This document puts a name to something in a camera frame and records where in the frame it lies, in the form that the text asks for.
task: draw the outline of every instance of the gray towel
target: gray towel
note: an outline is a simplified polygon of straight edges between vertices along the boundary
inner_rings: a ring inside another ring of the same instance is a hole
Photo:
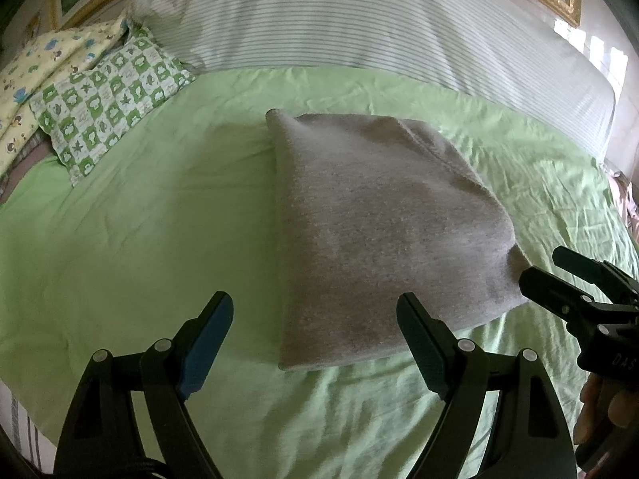
[[[459,152],[418,121],[266,114],[277,156],[283,369],[406,350],[414,292],[455,329],[524,301],[510,217]]]

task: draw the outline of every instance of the yellow patterned pillowcase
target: yellow patterned pillowcase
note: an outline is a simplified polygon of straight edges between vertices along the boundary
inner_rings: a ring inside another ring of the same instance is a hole
[[[39,88],[91,69],[127,31],[126,11],[115,20],[47,32],[0,72],[0,175],[9,168],[38,127],[28,99]]]

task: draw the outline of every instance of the green bed sheet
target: green bed sheet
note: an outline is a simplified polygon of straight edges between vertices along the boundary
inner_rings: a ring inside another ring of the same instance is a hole
[[[427,121],[501,200],[533,263],[551,268],[552,250],[565,244],[637,275],[637,253],[595,161],[538,121],[382,71],[201,76],[75,189],[48,159],[0,208],[0,377],[53,441],[97,348],[143,350],[224,290],[235,320],[187,406],[226,478],[395,478],[410,470],[442,410],[410,353],[315,372],[277,367],[270,108]],[[538,351],[572,427],[585,373],[560,321],[528,304],[465,335],[485,350]],[[486,444],[494,395],[491,402],[465,474]],[[144,416],[141,426],[148,435]]]

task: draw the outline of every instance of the green checkered pillowcase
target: green checkered pillowcase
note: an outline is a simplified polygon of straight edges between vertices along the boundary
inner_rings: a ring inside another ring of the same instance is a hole
[[[33,95],[30,107],[76,185],[135,123],[194,79],[141,27],[93,70]]]

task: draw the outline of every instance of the striped pillow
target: striped pillow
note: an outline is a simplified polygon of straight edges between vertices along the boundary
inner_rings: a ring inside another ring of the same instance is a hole
[[[610,84],[510,0],[133,0],[133,16],[196,73],[390,70],[535,117],[599,160],[606,150]]]

